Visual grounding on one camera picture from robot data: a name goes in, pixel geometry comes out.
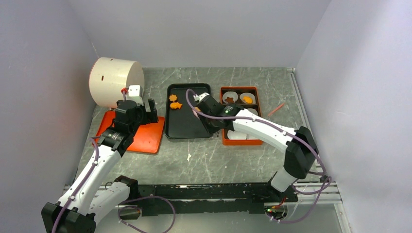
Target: wall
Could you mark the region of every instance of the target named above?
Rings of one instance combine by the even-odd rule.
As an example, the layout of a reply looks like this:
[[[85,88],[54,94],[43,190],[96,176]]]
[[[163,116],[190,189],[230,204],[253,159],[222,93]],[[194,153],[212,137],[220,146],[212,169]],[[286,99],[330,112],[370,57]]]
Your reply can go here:
[[[0,22],[0,232],[44,232],[82,154],[97,56],[64,0],[1,1]]]
[[[144,67],[296,67],[330,0],[69,0],[100,56]]]
[[[412,232],[412,2],[333,0],[296,68],[356,233]]]

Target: tabletop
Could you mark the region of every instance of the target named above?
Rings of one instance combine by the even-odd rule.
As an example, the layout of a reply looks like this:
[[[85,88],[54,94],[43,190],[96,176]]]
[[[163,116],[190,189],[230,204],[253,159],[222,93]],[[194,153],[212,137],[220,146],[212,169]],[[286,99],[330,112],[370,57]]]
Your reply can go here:
[[[222,86],[254,86],[265,119],[293,128],[303,125],[297,93],[286,68],[178,67],[143,68],[143,72],[143,98],[155,100],[159,116],[165,115],[170,84],[207,83],[217,100]],[[281,103],[285,103],[284,106],[267,117]],[[96,106],[89,137],[96,135],[107,110]],[[267,182],[283,166],[284,154],[266,143],[261,146],[224,146],[220,137],[216,134],[208,139],[172,142],[163,136],[158,154],[125,153],[103,184],[120,175],[136,179],[139,184]],[[77,175],[92,153],[93,147],[87,141]],[[306,180],[319,181],[314,176],[308,176]]]

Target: orange box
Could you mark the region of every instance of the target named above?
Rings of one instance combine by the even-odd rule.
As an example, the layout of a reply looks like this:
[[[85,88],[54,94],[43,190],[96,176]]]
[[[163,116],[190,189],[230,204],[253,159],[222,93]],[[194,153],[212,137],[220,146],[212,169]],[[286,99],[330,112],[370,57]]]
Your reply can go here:
[[[258,116],[262,116],[262,112],[260,111],[260,105],[259,105],[259,97],[258,97],[258,90],[254,86],[223,86],[220,88],[220,103],[223,103],[223,95],[228,92],[228,91],[233,91],[238,94],[238,100],[235,102],[238,105],[243,106],[244,108],[253,108],[257,111]],[[243,93],[251,93],[255,96],[256,103],[252,104],[246,104],[243,103],[242,100],[240,99],[240,95]],[[251,139],[251,140],[231,140],[227,137],[227,131],[222,130],[222,143],[225,146],[238,146],[238,145],[252,145],[252,146],[258,146],[262,145],[263,141],[258,140],[258,139]]]

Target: marble countertop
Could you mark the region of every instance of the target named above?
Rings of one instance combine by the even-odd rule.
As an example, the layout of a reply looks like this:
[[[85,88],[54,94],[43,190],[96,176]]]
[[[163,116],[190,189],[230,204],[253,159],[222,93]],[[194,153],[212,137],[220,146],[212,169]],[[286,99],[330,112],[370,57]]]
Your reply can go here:
[[[143,97],[155,100],[159,116],[165,115],[166,93],[170,84],[207,83],[217,100],[222,86],[255,86],[264,118],[293,128],[303,124],[298,99],[285,68],[144,68],[143,72]],[[282,108],[267,117],[283,102]],[[88,136],[96,135],[106,110],[96,106]],[[92,145],[86,142],[77,175],[92,153]],[[220,135],[209,139],[185,139],[183,142],[171,142],[163,136],[157,155],[125,153],[104,183],[119,175],[136,179],[139,184],[266,182],[283,166],[283,161],[284,154],[266,143],[261,146],[224,146]],[[315,177],[306,180],[318,181]]]

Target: black tray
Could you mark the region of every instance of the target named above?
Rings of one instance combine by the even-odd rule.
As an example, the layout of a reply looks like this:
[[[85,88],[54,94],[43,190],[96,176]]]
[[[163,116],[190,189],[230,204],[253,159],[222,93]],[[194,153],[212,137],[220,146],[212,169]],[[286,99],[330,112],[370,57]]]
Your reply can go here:
[[[204,92],[210,94],[210,86],[206,83],[179,83],[170,85],[167,90],[165,135],[169,139],[211,137],[212,134],[207,132],[202,122],[195,117],[192,109],[186,102],[187,89],[192,89],[198,95]],[[170,108],[170,104],[172,103],[169,100],[170,95],[176,95],[177,101],[183,104],[180,109]],[[196,106],[193,97],[189,96],[189,99],[193,106]]]

